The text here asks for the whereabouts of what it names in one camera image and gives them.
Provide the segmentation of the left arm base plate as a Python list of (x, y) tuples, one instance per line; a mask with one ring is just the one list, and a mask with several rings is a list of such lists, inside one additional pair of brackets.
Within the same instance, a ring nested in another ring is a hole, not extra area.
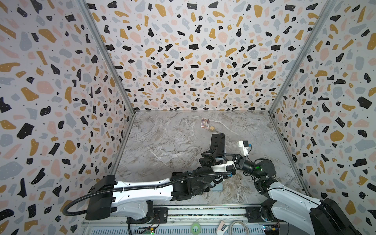
[(168, 219), (168, 207), (156, 207), (148, 209), (146, 223), (166, 224)]

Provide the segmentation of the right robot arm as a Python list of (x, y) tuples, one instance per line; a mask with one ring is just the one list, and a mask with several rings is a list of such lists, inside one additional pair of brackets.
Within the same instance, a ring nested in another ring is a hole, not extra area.
[(310, 235), (358, 235), (360, 232), (332, 199), (323, 200), (290, 189), (275, 176), (274, 164), (269, 159), (250, 161), (246, 156), (231, 155), (236, 169), (255, 178), (255, 188), (267, 197), (261, 213), (283, 220)]

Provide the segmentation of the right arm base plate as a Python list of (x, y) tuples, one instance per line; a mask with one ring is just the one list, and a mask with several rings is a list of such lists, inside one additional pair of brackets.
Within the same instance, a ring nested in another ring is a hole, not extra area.
[(273, 222), (275, 217), (267, 207), (252, 206), (245, 208), (248, 222)]

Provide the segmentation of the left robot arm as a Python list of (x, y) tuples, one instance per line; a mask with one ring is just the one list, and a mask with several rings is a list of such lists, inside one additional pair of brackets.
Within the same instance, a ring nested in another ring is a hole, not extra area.
[(135, 220), (151, 219), (154, 201), (189, 200), (232, 176), (234, 162), (226, 158), (217, 161), (204, 153), (199, 161), (201, 167), (196, 170), (174, 172), (170, 178), (154, 182), (130, 183), (116, 181), (114, 175), (105, 176), (89, 191), (92, 197), (86, 220), (102, 220), (113, 212)]

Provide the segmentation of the phone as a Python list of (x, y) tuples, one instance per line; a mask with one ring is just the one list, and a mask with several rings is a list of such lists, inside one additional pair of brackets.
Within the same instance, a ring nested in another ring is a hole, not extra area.
[(225, 155), (225, 134), (212, 134), (210, 149), (214, 149), (214, 158), (223, 157)]
[(211, 192), (222, 192), (223, 191), (223, 182), (220, 182), (220, 183), (211, 182), (210, 191)]

